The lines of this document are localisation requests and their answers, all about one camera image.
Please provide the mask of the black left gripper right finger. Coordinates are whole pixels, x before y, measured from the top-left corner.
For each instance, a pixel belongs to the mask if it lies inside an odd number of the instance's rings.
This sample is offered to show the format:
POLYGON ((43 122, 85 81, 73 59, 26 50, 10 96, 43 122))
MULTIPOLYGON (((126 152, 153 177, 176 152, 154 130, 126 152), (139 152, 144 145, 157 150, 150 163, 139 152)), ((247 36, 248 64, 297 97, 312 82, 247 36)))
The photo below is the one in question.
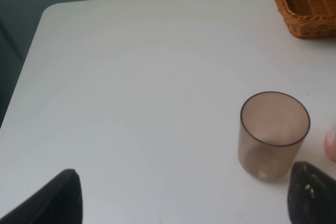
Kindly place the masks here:
POLYGON ((335 179, 308 162, 295 162, 287 206, 291 223, 335 223, 335 179))

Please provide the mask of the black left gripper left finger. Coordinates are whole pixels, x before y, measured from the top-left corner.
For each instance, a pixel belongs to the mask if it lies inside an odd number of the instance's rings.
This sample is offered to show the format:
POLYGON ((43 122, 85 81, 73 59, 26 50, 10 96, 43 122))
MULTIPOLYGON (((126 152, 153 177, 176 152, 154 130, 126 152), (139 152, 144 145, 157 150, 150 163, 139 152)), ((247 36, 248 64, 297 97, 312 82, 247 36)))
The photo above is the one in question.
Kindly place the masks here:
POLYGON ((81 182, 65 169, 39 191, 1 217, 1 223, 78 223, 83 221, 81 182))

